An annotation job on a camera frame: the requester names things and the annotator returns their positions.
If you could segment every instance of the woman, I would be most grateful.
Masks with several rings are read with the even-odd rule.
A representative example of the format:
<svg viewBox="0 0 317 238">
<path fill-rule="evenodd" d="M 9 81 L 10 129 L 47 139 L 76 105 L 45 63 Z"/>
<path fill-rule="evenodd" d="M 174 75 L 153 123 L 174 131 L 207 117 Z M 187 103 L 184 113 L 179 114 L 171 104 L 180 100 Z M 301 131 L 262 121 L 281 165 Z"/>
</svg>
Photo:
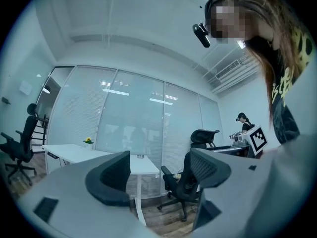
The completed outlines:
<svg viewBox="0 0 317 238">
<path fill-rule="evenodd" d="M 217 40 L 244 41 L 261 64 L 269 118 L 279 142 L 299 135 L 284 97 L 313 56 L 315 44 L 283 0 L 209 0 L 206 28 Z"/>
<path fill-rule="evenodd" d="M 243 123 L 241 133 L 246 133 L 249 129 L 254 127 L 254 124 L 250 123 L 249 118 L 244 113 L 240 113 L 236 121 Z"/>
</svg>

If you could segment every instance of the air conditioning vent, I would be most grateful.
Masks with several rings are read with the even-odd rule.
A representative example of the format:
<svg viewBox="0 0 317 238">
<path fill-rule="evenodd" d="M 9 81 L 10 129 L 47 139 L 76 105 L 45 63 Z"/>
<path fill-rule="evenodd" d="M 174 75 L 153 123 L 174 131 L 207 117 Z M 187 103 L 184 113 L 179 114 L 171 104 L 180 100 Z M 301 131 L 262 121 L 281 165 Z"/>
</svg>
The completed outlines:
<svg viewBox="0 0 317 238">
<path fill-rule="evenodd" d="M 219 72 L 216 75 L 216 78 L 221 80 L 223 77 L 226 76 L 226 74 L 228 74 L 230 71 L 232 71 L 235 67 L 239 66 L 240 63 L 238 60 L 235 60 L 233 63 L 231 63 L 230 65 L 228 65 L 226 68 L 224 68 L 221 72 Z"/>
</svg>

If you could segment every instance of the ceiling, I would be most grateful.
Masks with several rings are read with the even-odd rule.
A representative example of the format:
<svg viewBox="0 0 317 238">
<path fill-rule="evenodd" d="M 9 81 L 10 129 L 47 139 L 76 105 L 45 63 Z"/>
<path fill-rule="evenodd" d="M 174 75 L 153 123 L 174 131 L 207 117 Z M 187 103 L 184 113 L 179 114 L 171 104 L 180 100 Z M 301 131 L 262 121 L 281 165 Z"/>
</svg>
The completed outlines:
<svg viewBox="0 0 317 238">
<path fill-rule="evenodd" d="M 244 50 L 237 43 L 206 49 L 192 26 L 204 21 L 207 0 L 39 0 L 39 23 L 57 60 L 73 43 L 100 41 L 141 46 L 177 59 L 217 87 L 214 80 Z"/>
</svg>

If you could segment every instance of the chair armrest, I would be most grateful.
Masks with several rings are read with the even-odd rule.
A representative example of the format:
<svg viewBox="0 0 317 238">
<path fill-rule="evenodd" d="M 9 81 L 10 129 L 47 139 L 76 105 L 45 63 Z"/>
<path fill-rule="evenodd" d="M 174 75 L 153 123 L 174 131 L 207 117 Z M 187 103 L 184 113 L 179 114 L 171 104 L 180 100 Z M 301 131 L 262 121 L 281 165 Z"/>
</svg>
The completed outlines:
<svg viewBox="0 0 317 238">
<path fill-rule="evenodd" d="M 12 137 L 8 136 L 7 134 L 5 134 L 5 133 L 3 133 L 3 132 L 1 132 L 1 136 L 4 137 L 8 142 L 9 142 L 9 141 L 13 141 L 13 138 L 12 138 Z"/>
<path fill-rule="evenodd" d="M 162 170 L 162 172 L 164 173 L 164 175 L 173 175 L 170 170 L 168 170 L 168 168 L 166 166 L 161 166 L 160 168 Z"/>
</svg>

